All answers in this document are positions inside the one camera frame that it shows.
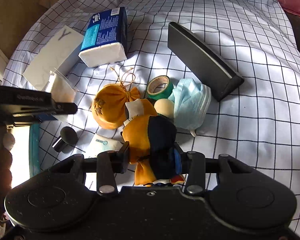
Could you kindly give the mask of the beige ball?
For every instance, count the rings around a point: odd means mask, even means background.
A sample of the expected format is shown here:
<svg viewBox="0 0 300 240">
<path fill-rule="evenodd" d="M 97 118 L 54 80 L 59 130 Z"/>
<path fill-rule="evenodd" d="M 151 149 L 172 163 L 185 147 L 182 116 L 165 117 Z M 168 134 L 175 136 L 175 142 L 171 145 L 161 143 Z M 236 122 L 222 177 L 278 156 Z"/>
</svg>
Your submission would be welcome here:
<svg viewBox="0 0 300 240">
<path fill-rule="evenodd" d="M 168 99 L 159 99 L 154 103 L 156 112 L 169 119 L 174 118 L 174 102 Z"/>
</svg>

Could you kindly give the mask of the white cardboard box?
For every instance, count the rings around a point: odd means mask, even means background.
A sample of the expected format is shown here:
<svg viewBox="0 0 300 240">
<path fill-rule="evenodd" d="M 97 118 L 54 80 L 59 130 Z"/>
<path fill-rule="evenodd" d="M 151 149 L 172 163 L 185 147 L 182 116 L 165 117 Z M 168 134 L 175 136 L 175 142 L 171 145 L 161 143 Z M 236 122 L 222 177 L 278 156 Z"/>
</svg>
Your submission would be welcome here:
<svg viewBox="0 0 300 240">
<path fill-rule="evenodd" d="M 79 61 L 84 36 L 64 26 L 40 50 L 23 73 L 23 77 L 36 89 L 43 90 L 50 73 L 57 70 L 66 75 Z"/>
</svg>

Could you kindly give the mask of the checked white tablecloth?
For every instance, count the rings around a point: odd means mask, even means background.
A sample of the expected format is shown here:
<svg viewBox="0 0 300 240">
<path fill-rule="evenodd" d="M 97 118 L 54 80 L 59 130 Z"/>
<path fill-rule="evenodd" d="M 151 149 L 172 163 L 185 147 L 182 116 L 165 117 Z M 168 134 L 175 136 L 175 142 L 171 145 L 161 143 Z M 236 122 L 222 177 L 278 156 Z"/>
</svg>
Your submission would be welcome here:
<svg viewBox="0 0 300 240">
<path fill-rule="evenodd" d="M 211 101 L 195 137 L 180 129 L 178 143 L 209 158 L 232 155 L 290 188 L 298 201 L 290 227 L 300 236 L 300 52 L 277 0 L 59 0 L 17 46 L 3 85 L 31 88 L 23 72 L 55 33 L 66 25 L 85 33 L 94 13 L 117 7 L 127 12 L 128 59 L 97 68 L 79 62 L 69 72 L 78 111 L 66 124 L 79 136 L 70 152 L 84 153 L 94 134 L 121 138 L 121 129 L 100 128 L 90 108 L 96 93 L 126 70 L 141 93 L 159 75 L 174 83 L 194 78 L 167 46 L 168 24 L 177 22 L 244 78 L 222 101 Z"/>
</svg>

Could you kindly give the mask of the clear bag with white pad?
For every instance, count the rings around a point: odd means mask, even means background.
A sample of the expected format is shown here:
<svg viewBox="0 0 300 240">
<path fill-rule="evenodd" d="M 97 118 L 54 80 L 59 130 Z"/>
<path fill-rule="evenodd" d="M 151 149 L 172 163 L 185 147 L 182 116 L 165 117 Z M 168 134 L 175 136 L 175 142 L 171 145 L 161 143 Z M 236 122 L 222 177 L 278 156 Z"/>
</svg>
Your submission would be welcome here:
<svg viewBox="0 0 300 240">
<path fill-rule="evenodd" d="M 51 93 L 55 102 L 74 103 L 78 89 L 57 69 L 50 76 L 43 91 Z"/>
</svg>

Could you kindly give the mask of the small white wipes packet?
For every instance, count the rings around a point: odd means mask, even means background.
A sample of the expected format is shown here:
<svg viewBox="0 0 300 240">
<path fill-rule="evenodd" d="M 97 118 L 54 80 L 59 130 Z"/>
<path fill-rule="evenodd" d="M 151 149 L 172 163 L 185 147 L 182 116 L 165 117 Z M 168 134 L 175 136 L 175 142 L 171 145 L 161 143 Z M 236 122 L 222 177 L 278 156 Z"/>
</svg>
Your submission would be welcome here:
<svg viewBox="0 0 300 240">
<path fill-rule="evenodd" d="M 106 151 L 118 151 L 123 143 L 118 140 L 106 138 L 95 134 L 86 148 L 84 156 L 86 158 L 96 158 L 99 153 Z"/>
</svg>

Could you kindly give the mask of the black round-headed brush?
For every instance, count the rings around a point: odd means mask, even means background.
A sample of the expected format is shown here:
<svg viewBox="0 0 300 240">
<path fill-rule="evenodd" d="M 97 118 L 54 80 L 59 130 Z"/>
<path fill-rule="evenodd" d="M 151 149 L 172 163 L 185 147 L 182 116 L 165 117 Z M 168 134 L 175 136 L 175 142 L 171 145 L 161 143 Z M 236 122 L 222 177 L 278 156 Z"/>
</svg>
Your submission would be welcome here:
<svg viewBox="0 0 300 240">
<path fill-rule="evenodd" d="M 67 146 L 73 146 L 78 142 L 78 135 L 76 131 L 69 127 L 65 126 L 61 129 L 59 137 L 52 144 L 52 148 L 56 152 L 62 152 Z"/>
</svg>

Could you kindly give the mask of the orange and black plush toy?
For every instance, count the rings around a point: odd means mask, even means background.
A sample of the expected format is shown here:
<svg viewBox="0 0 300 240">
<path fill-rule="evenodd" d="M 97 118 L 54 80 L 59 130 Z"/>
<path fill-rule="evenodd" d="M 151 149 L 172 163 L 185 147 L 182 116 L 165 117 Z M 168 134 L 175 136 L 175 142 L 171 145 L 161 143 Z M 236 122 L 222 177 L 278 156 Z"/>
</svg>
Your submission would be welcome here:
<svg viewBox="0 0 300 240">
<path fill-rule="evenodd" d="M 174 146 L 174 124 L 158 115 L 147 99 L 125 103 L 125 114 L 122 137 L 129 142 L 135 185 L 184 182 L 181 154 Z"/>
</svg>

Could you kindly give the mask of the orange drawstring pouch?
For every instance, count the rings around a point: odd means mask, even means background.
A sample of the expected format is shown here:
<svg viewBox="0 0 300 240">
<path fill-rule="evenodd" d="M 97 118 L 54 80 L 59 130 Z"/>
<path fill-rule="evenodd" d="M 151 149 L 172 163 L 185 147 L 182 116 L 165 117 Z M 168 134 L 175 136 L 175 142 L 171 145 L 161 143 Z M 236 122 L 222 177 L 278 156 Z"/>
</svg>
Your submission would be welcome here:
<svg viewBox="0 0 300 240">
<path fill-rule="evenodd" d="M 136 75 L 132 68 L 118 75 L 118 82 L 105 85 L 94 97 L 91 112 L 104 129 L 117 129 L 126 120 L 126 103 L 140 98 L 140 91 L 130 85 Z"/>
</svg>

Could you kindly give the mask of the blue tissue pack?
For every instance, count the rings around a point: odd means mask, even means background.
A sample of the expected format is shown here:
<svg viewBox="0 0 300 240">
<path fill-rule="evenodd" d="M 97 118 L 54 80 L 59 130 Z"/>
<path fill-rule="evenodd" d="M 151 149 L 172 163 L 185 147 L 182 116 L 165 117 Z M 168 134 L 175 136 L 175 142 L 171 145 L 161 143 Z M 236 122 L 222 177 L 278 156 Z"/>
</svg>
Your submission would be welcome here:
<svg viewBox="0 0 300 240">
<path fill-rule="evenodd" d="M 89 68 L 127 59 L 127 13 L 118 7 L 93 14 L 85 31 L 80 59 Z"/>
</svg>

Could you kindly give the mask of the green tape roll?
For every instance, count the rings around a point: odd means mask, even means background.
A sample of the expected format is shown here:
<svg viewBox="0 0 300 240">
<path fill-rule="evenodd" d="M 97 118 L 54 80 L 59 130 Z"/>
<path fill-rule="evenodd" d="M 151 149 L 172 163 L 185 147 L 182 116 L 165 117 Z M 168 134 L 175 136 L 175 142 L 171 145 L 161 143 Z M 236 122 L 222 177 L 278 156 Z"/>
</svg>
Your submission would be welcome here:
<svg viewBox="0 0 300 240">
<path fill-rule="evenodd" d="M 146 94 L 150 99 L 167 99 L 173 90 L 173 83 L 166 75 L 153 78 L 147 85 Z"/>
</svg>

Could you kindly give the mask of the black flat case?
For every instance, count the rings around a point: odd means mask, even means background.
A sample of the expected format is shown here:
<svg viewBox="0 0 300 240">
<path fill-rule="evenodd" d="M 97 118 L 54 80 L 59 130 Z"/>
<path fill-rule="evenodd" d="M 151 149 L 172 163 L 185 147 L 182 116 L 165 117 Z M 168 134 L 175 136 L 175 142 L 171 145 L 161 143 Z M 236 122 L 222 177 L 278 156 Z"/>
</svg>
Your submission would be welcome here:
<svg viewBox="0 0 300 240">
<path fill-rule="evenodd" d="M 244 83 L 243 77 L 193 32 L 175 22 L 168 24 L 167 46 L 201 83 L 210 87 L 218 102 Z"/>
</svg>

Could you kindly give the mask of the light blue face mask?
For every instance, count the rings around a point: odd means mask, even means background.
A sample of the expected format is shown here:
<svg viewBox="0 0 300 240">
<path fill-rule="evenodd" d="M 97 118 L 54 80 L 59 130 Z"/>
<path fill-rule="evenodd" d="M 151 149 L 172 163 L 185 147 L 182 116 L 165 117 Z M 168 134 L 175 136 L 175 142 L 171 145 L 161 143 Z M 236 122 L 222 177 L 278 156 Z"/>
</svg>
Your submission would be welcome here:
<svg viewBox="0 0 300 240">
<path fill-rule="evenodd" d="M 174 125 L 188 130 L 195 137 L 196 129 L 204 122 L 211 98 L 210 87 L 196 83 L 192 78 L 180 79 L 168 98 L 174 102 Z"/>
</svg>

